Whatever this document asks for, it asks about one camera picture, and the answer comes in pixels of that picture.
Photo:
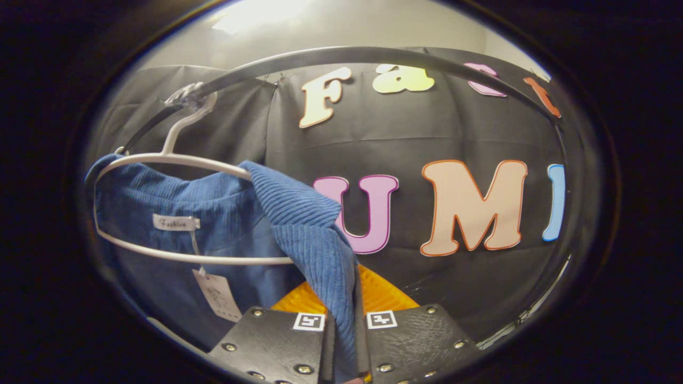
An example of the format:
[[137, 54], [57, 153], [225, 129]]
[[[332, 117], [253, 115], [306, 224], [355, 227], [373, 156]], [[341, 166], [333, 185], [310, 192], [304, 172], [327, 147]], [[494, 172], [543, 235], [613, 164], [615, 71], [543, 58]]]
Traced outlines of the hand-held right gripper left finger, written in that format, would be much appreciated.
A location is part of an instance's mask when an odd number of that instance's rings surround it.
[[309, 284], [253, 306], [209, 352], [226, 369], [273, 383], [334, 382], [335, 319]]

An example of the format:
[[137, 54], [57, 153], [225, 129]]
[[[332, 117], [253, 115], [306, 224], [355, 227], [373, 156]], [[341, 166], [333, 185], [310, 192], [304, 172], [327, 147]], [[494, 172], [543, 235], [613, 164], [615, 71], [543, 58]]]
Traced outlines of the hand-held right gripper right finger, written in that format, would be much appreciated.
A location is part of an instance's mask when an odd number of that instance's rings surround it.
[[439, 304], [419, 306], [368, 267], [356, 269], [356, 353], [363, 383], [435, 383], [483, 354]]

